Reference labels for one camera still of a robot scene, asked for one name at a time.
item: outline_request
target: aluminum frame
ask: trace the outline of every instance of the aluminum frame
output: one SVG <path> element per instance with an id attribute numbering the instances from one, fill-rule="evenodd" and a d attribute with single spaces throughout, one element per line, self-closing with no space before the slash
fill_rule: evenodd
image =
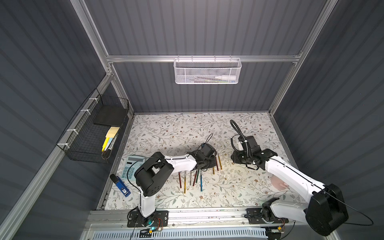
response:
<path id="1" fill-rule="evenodd" d="M 243 63 L 267 63 L 267 62 L 289 62 L 297 63 L 300 60 L 300 55 L 286 55 L 286 56 L 257 56 L 257 55 L 237 55 L 237 56 L 127 56 L 127 55 L 108 55 L 107 61 L 109 63 L 173 63 L 175 59 L 180 61 L 193 61 L 193 59 L 199 59 L 199 61 L 212 61 L 217 60 L 231 60 L 240 58 Z"/>
<path id="2" fill-rule="evenodd" d="M 278 223 L 249 224 L 248 220 L 244 218 L 247 208 L 251 207 L 162 209 L 169 211 L 168 226 L 164 228 L 272 227 L 281 225 Z M 94 232 L 100 230 L 132 229 L 126 227 L 128 212 L 129 210 L 90 211 L 80 239 L 92 239 Z M 293 222 L 290 221 L 286 225 L 293 225 Z M 304 225 L 304 223 L 296 222 L 296 225 Z"/>
<path id="3" fill-rule="evenodd" d="M 112 86 L 115 89 L 117 96 L 119 98 L 128 99 L 129 114 L 130 116 L 133 116 L 134 109 L 132 108 L 131 101 L 129 100 L 128 95 L 124 90 L 124 87 L 120 81 L 120 78 L 115 68 L 112 64 L 107 61 L 106 57 L 108 56 L 108 51 L 103 43 L 103 40 L 101 39 L 99 31 L 96 28 L 96 25 L 92 19 L 91 13 L 88 10 L 85 0 L 71 0 L 71 4 L 75 9 L 77 16 L 79 17 L 80 22 L 83 25 L 85 32 L 87 33 L 88 38 L 91 41 L 92 46 L 95 49 L 100 59 L 100 62 L 104 67 L 105 72 L 107 73 L 109 71 L 112 71 L 115 77 L 112 81 Z"/>
<path id="4" fill-rule="evenodd" d="M 116 158 L 115 158 L 115 160 L 113 162 L 113 165 L 111 167 L 111 170 L 109 172 L 109 175 L 116 174 L 116 172 L 118 170 L 118 167 L 119 167 L 119 164 L 120 164 L 120 159 L 121 159 L 121 156 L 124 153 L 124 146 L 127 143 L 127 139 L 128 139 L 129 133 L 131 132 L 133 121 L 134 121 L 134 115 L 128 121 L 127 127 L 126 127 L 126 129 L 124 131 L 124 135 L 123 135 L 123 137 L 121 139 L 121 143 L 119 145 L 119 149 L 118 149 L 118 152 L 116 154 Z M 107 182 L 105 183 L 103 192 L 101 194 L 101 197 L 100 197 L 100 200 L 99 200 L 99 203 L 98 203 L 96 209 L 98 209 L 98 210 L 102 209 L 102 207 L 104 205 L 105 196 L 106 196 L 107 192 L 111 189 L 112 185 L 113 185 L 112 180 L 110 178 L 108 178 Z"/>
<path id="5" fill-rule="evenodd" d="M 112 78 L 112 74 L 110 72 L 107 73 L 103 80 L 100 82 L 99 86 L 97 86 L 97 90 L 100 93 L 105 92 Z M 95 90 L 92 93 L 88 101 L 85 103 L 84 108 L 87 108 L 91 105 L 91 103 L 94 101 L 94 98 L 98 96 L 98 91 Z M 87 113 L 85 113 L 85 111 L 80 111 L 68 129 L 74 129 L 83 114 Z M 70 135 L 71 132 L 66 131 L 59 142 L 66 142 Z M 29 183 L 28 187 L 25 189 L 23 194 L 17 200 L 16 204 L 13 206 L 7 217 L 0 225 L 1 240 L 10 240 L 13 238 L 64 156 L 64 151 L 62 151 L 58 146 L 55 146 L 51 154 L 45 160 L 42 167 L 39 169 L 37 174 Z"/>
<path id="6" fill-rule="evenodd" d="M 295 159 L 293 158 L 293 155 L 292 155 L 292 153 L 291 153 L 291 150 L 289 149 L 288 144 L 287 144 L 287 142 L 285 141 L 284 136 L 283 136 L 283 134 L 281 133 L 279 126 L 277 125 L 277 122 L 276 122 L 274 116 L 271 115 L 271 114 L 269 114 L 269 118 L 271 119 L 272 125 L 273 125 L 273 127 L 274 127 L 274 129 L 275 129 L 275 131 L 276 131 L 277 136 L 278 136 L 279 139 L 280 139 L 281 145 L 283 146 L 283 149 L 284 149 L 285 153 L 287 154 L 287 157 L 288 157 L 288 160 L 289 160 L 290 164 L 291 164 L 294 168 L 299 169 L 299 167 L 297 166 L 297 164 L 296 164 L 296 162 L 295 162 Z"/>
<path id="7" fill-rule="evenodd" d="M 290 71 L 288 72 L 287 76 L 285 77 L 285 80 L 283 84 L 281 85 L 279 91 L 276 94 L 275 99 L 273 100 L 269 112 L 271 115 L 274 115 L 276 113 L 277 108 L 279 107 L 281 101 L 283 100 L 283 97 L 287 93 L 289 87 L 291 86 L 294 78 L 296 77 L 297 73 L 299 72 L 301 66 L 303 65 L 303 62 L 307 58 L 314 42 L 316 41 L 317 37 L 320 34 L 320 31 L 325 25 L 325 22 L 328 20 L 328 17 L 330 16 L 332 10 L 334 9 L 335 5 L 337 4 L 338 0 L 327 0 L 327 2 L 324 4 L 323 9 L 321 10 L 319 17 L 317 18 L 311 32 L 308 35 L 308 38 L 305 40 L 303 48 L 300 51 L 300 59 L 297 63 L 294 63 L 291 67 Z"/>
<path id="8" fill-rule="evenodd" d="M 268 110 L 265 111 L 192 111 L 192 112 L 141 112 L 135 113 L 135 115 L 150 115 L 150 114 L 197 114 L 197 113 L 268 113 Z"/>

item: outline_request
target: metal grate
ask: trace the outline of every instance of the metal grate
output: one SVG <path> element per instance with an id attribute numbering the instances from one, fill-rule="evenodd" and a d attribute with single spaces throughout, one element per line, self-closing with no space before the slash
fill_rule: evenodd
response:
<path id="1" fill-rule="evenodd" d="M 175 82 L 177 84 L 236 84 L 238 83 L 241 61 L 191 59 L 191 61 L 174 60 Z"/>
<path id="2" fill-rule="evenodd" d="M 132 240 L 143 239 L 139 237 L 139 231 L 135 230 Z M 132 230 L 95 231 L 93 240 L 129 240 Z M 198 238 L 233 238 L 253 237 L 267 238 L 265 229 L 256 227 L 232 227 L 232 228 L 191 228 L 191 229 L 164 229 L 161 232 L 152 233 L 152 237 L 145 239 L 198 239 Z"/>

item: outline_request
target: gray corrugated wall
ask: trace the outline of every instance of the gray corrugated wall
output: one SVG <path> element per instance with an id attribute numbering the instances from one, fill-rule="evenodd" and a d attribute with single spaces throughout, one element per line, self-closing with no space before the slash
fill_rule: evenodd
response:
<path id="1" fill-rule="evenodd" d="M 104 75 L 69 1 L 0 2 L 0 222 Z M 86 216 L 74 209 L 96 206 L 93 201 L 99 196 L 95 188 L 102 186 L 109 167 L 64 159 L 54 174 L 57 178 L 48 183 L 36 202 L 43 202 L 47 210 L 36 212 L 33 207 L 20 231 L 26 232 L 33 226 L 29 219 L 38 216 L 35 222 L 61 227 L 67 235 L 77 236 L 79 232 L 73 229 L 82 227 Z M 73 190 L 76 185 L 84 192 L 76 190 L 77 194 Z M 62 194 L 51 195 L 51 189 L 60 189 Z M 73 222 L 60 222 L 66 217 Z M 30 229 L 28 235 L 44 231 L 43 227 Z M 19 235 L 15 238 L 27 239 Z"/>
<path id="2" fill-rule="evenodd" d="M 110 55 L 293 55 L 324 0 L 86 0 Z"/>
<path id="3" fill-rule="evenodd" d="M 293 55 L 324 2 L 86 0 L 109 55 Z M 177 85 L 168 63 L 115 66 L 135 112 L 174 112 L 268 110 L 291 64 L 243 63 L 227 86 Z"/>
<path id="4" fill-rule="evenodd" d="M 339 0 L 275 114 L 299 168 L 375 221 L 343 225 L 343 239 L 382 239 L 383 12 L 383 1 Z M 369 223 L 348 212 L 349 222 Z"/>
<path id="5" fill-rule="evenodd" d="M 243 63 L 238 84 L 176 84 L 172 63 L 115 63 L 135 112 L 268 110 L 292 63 Z"/>

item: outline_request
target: wall-mounted basket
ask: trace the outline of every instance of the wall-mounted basket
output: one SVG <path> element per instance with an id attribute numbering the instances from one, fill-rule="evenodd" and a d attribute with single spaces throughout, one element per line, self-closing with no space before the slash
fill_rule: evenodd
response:
<path id="1" fill-rule="evenodd" d="M 242 65 L 239 58 L 183 57 L 173 66 L 177 84 L 237 84 Z"/>
<path id="2" fill-rule="evenodd" d="M 71 160 L 108 163 L 116 139 L 122 130 L 123 124 L 120 126 L 115 137 L 111 141 L 107 149 L 102 152 L 105 136 L 110 126 L 94 124 L 94 120 L 100 110 L 105 106 L 113 106 L 123 109 L 125 116 L 123 124 L 128 114 L 128 100 L 107 95 L 98 95 L 87 109 L 82 109 L 83 116 L 71 131 L 66 143 L 57 143 L 57 145 L 65 152 Z"/>

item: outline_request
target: sticky note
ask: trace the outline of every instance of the sticky note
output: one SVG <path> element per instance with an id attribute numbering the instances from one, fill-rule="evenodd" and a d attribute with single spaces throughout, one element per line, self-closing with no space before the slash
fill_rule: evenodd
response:
<path id="1" fill-rule="evenodd" d="M 112 137 L 112 138 L 115 137 L 119 129 L 120 129 L 119 127 L 111 127 L 108 130 L 107 135 L 105 135 L 105 137 Z"/>

